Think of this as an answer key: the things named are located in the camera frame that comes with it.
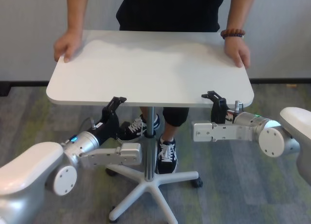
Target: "wooden bead bracelet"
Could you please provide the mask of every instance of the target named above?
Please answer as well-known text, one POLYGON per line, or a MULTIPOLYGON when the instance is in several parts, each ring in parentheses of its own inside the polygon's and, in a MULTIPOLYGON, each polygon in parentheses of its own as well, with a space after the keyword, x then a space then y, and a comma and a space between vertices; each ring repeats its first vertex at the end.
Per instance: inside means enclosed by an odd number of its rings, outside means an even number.
POLYGON ((227 29, 223 30, 220 35, 223 39, 226 37, 243 37, 245 35, 245 31, 240 29, 227 29))

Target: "table top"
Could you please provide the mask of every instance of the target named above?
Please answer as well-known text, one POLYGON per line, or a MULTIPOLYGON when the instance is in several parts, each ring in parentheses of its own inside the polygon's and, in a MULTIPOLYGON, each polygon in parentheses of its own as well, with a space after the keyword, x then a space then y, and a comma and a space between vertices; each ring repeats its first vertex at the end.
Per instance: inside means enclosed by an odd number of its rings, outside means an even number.
POLYGON ((245 68, 224 53, 219 33, 84 31, 69 63, 61 57, 47 88, 56 104, 212 107, 201 97, 214 90, 248 106, 254 92, 245 68))

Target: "black sneaker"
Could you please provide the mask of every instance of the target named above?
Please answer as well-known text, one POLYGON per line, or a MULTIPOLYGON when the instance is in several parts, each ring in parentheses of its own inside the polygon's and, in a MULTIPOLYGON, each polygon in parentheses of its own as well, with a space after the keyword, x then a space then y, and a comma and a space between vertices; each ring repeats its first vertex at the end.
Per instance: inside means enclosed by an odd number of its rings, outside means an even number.
POLYGON ((157 174, 175 173, 177 169, 177 156, 175 139, 173 141, 164 141, 161 143, 161 138, 157 145, 157 161, 155 172, 157 174))
MULTIPOLYGON (((120 129, 118 142, 120 143, 132 143, 138 141, 147 130, 147 124, 145 119, 140 115, 132 123, 128 123, 126 126, 122 124, 123 128, 120 129)), ((154 130, 160 127, 160 117, 157 114, 154 121, 154 130)))

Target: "black baseboard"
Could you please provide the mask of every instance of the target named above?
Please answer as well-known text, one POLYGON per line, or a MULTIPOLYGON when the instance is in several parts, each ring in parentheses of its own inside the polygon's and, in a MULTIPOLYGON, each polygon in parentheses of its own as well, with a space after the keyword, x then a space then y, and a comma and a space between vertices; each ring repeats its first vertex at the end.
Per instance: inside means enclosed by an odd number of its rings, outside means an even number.
POLYGON ((11 90, 10 82, 0 82, 0 97, 8 96, 11 90))
POLYGON ((311 84, 311 78, 250 78, 251 84, 311 84))
POLYGON ((0 97, 9 95, 11 87, 15 86, 48 86, 49 81, 1 81, 0 97))
MULTIPOLYGON (((311 78, 250 78, 251 84, 311 84, 311 78)), ((49 81, 2 81, 0 97, 8 96, 15 86, 48 86, 49 81)))

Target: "white wall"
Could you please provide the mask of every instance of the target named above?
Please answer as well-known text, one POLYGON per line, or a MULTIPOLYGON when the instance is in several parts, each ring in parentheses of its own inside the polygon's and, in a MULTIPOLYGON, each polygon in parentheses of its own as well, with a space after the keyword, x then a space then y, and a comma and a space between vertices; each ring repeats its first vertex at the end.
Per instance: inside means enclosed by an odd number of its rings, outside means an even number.
MULTIPOLYGON (((89 0, 86 29, 116 30, 122 0, 89 0)), ((67 26, 66 0, 0 0, 0 81, 46 81, 54 41, 67 26)))
MULTIPOLYGON (((220 8, 222 28, 229 6, 220 8)), ((256 0, 245 31, 250 78, 311 78, 311 0, 256 0)))
MULTIPOLYGON (((117 30, 122 0, 90 0, 87 29, 117 30)), ((245 26, 250 78, 311 78, 311 0, 256 0, 245 26)), ((219 12, 225 28, 230 0, 219 12)), ((0 0, 0 81, 49 80, 66 0, 0 0)))

